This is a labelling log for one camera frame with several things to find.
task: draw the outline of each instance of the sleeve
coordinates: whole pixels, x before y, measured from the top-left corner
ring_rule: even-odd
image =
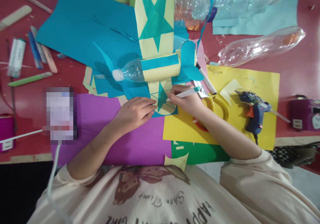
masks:
[[[255,159],[231,159],[221,168],[220,184],[262,223],[320,223],[316,206],[264,150]]]
[[[100,168],[91,177],[84,180],[75,180],[70,176],[65,165],[53,178],[52,199],[67,216],[70,216],[79,203],[87,196],[93,184],[98,182],[103,175],[104,172]],[[63,223],[47,199],[47,188],[37,201],[36,210],[28,221],[28,224],[31,223]]]

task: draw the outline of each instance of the purple paper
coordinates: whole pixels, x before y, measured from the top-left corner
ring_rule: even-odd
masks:
[[[78,139],[60,148],[58,165],[68,163],[107,125],[120,109],[117,98],[91,94],[77,96]],[[163,140],[164,116],[150,119],[136,130],[121,137],[109,150],[103,165],[163,165],[171,158],[171,141]],[[57,146],[51,145],[53,158]]]

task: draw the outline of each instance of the blurred phone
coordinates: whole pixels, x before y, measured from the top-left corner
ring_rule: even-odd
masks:
[[[43,130],[50,141],[77,139],[77,103],[73,88],[45,88],[46,125]]]

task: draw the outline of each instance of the hand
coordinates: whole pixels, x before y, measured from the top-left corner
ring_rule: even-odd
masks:
[[[136,97],[126,102],[114,119],[109,123],[115,132],[123,136],[146,123],[157,108],[157,101],[150,98]]]
[[[200,119],[200,116],[203,112],[207,109],[206,106],[202,103],[201,99],[199,98],[198,94],[192,94],[185,98],[178,98],[176,95],[187,91],[194,86],[183,86],[183,85],[173,85],[171,92],[168,93],[168,98],[170,101],[178,106],[180,106],[184,111],[189,113],[190,115],[194,116],[197,119]]]

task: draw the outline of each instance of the beige sweatshirt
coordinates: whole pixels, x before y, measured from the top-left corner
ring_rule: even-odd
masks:
[[[74,180],[64,166],[52,197],[73,223],[320,223],[319,210],[265,151],[231,159],[220,184],[197,166],[184,173],[175,166],[118,166],[85,180]],[[28,223],[64,223],[46,190]]]

